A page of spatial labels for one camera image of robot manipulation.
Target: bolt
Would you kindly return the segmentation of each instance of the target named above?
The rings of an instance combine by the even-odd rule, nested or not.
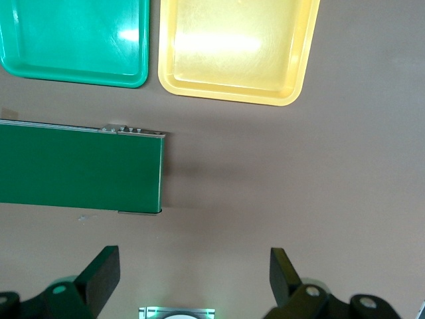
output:
[[[320,296],[320,291],[316,287],[309,286],[309,287],[307,287],[307,289],[305,291],[312,297]]]
[[[362,297],[360,298],[360,303],[365,306],[366,308],[376,309],[377,304],[375,301],[370,299],[369,297]]]

